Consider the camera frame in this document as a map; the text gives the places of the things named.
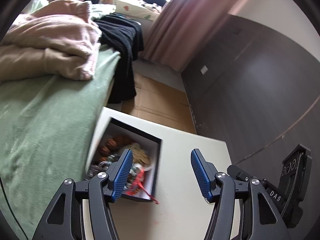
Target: bedsheet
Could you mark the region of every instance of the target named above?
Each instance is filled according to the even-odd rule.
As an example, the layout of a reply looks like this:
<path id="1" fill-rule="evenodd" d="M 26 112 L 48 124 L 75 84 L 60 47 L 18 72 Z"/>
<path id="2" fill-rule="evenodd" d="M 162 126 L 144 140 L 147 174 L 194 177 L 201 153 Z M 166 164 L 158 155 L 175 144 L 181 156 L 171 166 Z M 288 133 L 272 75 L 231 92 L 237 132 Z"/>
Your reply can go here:
<path id="1" fill-rule="evenodd" d="M 29 239 L 63 180 L 83 179 L 92 135 L 119 59 L 119 52 L 104 45 L 91 81 L 47 75 L 0 84 L 0 176 Z M 2 192 L 0 208 L 24 240 Z"/>
<path id="2" fill-rule="evenodd" d="M 94 21 L 110 13 L 113 13 L 115 11 L 116 11 L 116 6 L 113 4 L 91 4 L 90 19 Z"/>
<path id="3" fill-rule="evenodd" d="M 116 6 L 116 13 L 122 13 L 124 15 L 154 22 L 159 17 L 160 13 L 153 12 L 143 7 L 141 5 L 142 3 L 143 2 L 139 0 L 113 0 L 113 4 Z"/>

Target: white table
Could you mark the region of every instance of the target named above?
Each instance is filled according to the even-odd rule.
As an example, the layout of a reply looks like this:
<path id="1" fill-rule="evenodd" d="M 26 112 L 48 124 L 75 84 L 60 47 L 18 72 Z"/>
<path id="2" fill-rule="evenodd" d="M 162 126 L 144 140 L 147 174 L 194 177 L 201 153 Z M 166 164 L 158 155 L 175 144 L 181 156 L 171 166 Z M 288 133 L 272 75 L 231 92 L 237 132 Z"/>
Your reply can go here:
<path id="1" fill-rule="evenodd" d="M 227 172 L 231 164 L 225 142 L 198 136 L 149 122 L 109 108 L 103 108 L 93 135 L 89 158 L 113 117 L 163 140 L 156 199 L 142 203 L 119 198 L 110 204 L 112 216 L 121 240 L 204 239 L 212 215 L 213 204 L 201 195 L 190 163 L 190 153 L 199 148 L 204 158 L 218 171 Z M 88 201 L 84 202 L 86 239 L 93 239 Z M 236 201 L 231 238 L 238 234 L 240 207 Z"/>

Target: floor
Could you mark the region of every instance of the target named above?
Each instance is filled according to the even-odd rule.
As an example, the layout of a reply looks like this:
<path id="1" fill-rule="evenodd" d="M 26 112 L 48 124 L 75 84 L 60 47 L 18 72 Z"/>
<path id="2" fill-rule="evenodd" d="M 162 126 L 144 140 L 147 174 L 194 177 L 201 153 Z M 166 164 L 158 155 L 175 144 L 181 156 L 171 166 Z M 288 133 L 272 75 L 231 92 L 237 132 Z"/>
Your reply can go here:
<path id="1" fill-rule="evenodd" d="M 179 73 L 138 59 L 133 64 L 137 96 L 107 107 L 178 130 L 196 133 Z"/>

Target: red string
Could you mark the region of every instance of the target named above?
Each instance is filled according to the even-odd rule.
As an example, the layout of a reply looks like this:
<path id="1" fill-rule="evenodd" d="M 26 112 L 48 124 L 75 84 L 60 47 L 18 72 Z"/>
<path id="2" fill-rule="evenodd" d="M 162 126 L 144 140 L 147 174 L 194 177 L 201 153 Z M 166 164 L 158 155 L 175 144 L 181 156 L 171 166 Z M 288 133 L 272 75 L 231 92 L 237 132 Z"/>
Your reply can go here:
<path id="1" fill-rule="evenodd" d="M 130 189 L 126 192 L 126 194 L 130 196 L 135 195 L 133 187 L 138 186 L 150 197 L 150 199 L 152 199 L 156 204 L 159 204 L 159 202 L 153 196 L 151 196 L 142 185 L 141 179 L 143 174 L 144 174 L 144 170 L 141 170 L 140 173 L 136 176 L 136 179 L 134 180 L 134 182 L 132 183 Z"/>

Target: pink blanket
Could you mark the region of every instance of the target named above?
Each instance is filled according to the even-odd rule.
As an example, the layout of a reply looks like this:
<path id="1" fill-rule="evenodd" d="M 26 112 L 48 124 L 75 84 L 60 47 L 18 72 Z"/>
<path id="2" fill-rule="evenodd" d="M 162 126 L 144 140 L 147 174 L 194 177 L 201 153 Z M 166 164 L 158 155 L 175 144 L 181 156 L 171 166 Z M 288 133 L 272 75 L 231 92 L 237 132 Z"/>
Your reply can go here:
<path id="1" fill-rule="evenodd" d="M 89 4 L 56 0 L 20 14 L 0 46 L 0 80 L 60 74 L 74 80 L 94 76 L 101 31 L 89 19 Z"/>

